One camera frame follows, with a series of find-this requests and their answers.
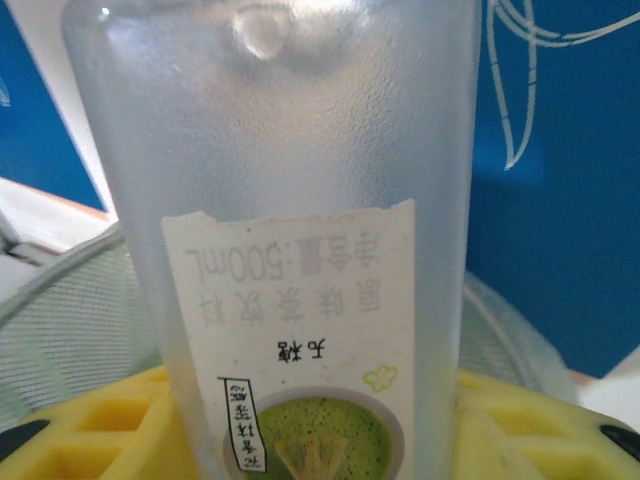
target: white surface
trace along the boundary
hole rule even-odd
[[[67,130],[71,134],[100,199],[115,215],[93,135],[82,106],[71,63],[62,40],[61,14],[66,0],[7,0]]]
[[[603,380],[579,390],[582,405],[640,432],[640,347]]]
[[[102,233],[105,220],[0,177],[0,211],[24,242],[63,252]]]

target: frosted plastic bottle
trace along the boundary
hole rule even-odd
[[[204,418],[161,230],[415,200],[415,478],[450,476],[477,0],[74,0],[65,40],[185,418]],[[205,478],[224,478],[188,422]]]

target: mesh basket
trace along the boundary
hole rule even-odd
[[[0,304],[0,431],[158,365],[153,325],[115,226]],[[465,280],[461,366],[575,402],[557,352],[499,295]]]

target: green matcha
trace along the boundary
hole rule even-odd
[[[382,422],[355,403],[331,398],[301,398],[258,414],[267,449],[268,472],[249,480],[291,480],[291,464],[333,464],[331,478],[384,478],[391,460],[391,438]]]

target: yellow flower icon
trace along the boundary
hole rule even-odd
[[[369,385],[375,393],[389,390],[393,381],[398,376],[398,369],[382,364],[376,370],[370,370],[362,377],[364,383]]]

